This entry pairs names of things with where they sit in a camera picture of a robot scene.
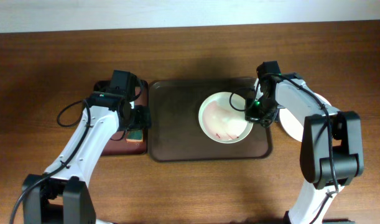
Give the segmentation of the cream plate with red sauce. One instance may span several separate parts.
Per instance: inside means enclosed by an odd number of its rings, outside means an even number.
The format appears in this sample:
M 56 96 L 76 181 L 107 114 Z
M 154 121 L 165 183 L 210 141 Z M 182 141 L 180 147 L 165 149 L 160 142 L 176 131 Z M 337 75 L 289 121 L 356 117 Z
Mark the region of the cream plate with red sauce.
M 210 139 L 222 143 L 233 144 L 244 140 L 252 131 L 253 124 L 245 120 L 243 111 L 235 110 L 245 105 L 242 96 L 222 91 L 214 93 L 202 102 L 198 110 L 198 122 Z

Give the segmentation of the large brown tray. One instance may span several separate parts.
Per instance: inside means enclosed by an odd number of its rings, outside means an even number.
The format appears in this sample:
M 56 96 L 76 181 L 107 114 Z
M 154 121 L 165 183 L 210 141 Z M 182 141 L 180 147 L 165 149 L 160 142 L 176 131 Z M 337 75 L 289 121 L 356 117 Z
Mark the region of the large brown tray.
M 250 133 L 236 143 L 219 143 L 209 138 L 198 121 L 199 109 L 209 96 L 227 91 L 246 97 L 255 78 L 215 80 L 161 80 L 149 88 L 152 126 L 147 151 L 159 162 L 220 159 L 264 159 L 273 150 L 271 132 L 254 124 Z

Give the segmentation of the green orange sponge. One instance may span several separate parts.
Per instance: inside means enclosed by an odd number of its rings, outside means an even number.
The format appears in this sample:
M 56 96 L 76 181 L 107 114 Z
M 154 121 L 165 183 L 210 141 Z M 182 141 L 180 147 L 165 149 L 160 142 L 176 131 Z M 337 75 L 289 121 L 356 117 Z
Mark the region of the green orange sponge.
M 140 143 L 144 140 L 143 130 L 128 131 L 126 135 L 127 142 Z

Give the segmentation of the white plate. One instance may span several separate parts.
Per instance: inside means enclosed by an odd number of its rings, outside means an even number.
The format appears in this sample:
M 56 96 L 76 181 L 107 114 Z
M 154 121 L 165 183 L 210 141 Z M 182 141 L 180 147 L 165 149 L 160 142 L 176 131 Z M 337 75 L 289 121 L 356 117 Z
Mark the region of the white plate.
M 313 97 L 293 88 L 278 91 L 277 102 L 285 107 L 279 111 L 279 120 L 283 129 L 290 137 L 299 142 L 303 137 L 305 117 L 312 114 L 323 114 L 318 109 L 319 104 Z

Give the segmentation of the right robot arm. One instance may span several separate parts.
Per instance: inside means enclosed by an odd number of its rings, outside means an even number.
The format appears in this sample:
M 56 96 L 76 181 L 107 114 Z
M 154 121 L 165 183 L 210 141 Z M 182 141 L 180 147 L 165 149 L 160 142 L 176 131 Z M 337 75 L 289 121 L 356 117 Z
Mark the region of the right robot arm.
M 361 120 L 354 111 L 324 103 L 296 73 L 258 76 L 246 118 L 268 127 L 280 107 L 303 126 L 300 168 L 304 183 L 284 223 L 323 223 L 335 197 L 364 171 Z

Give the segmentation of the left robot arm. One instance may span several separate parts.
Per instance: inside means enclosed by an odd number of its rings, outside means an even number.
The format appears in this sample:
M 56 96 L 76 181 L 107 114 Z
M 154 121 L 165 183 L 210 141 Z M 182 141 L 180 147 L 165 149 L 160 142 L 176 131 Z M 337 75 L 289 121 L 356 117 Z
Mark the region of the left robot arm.
M 22 185 L 14 209 L 23 206 L 25 223 L 101 223 L 88 186 L 104 147 L 118 131 L 151 126 L 149 108 L 131 103 L 106 93 L 80 101 L 83 112 L 63 151 L 42 175 L 30 174 Z

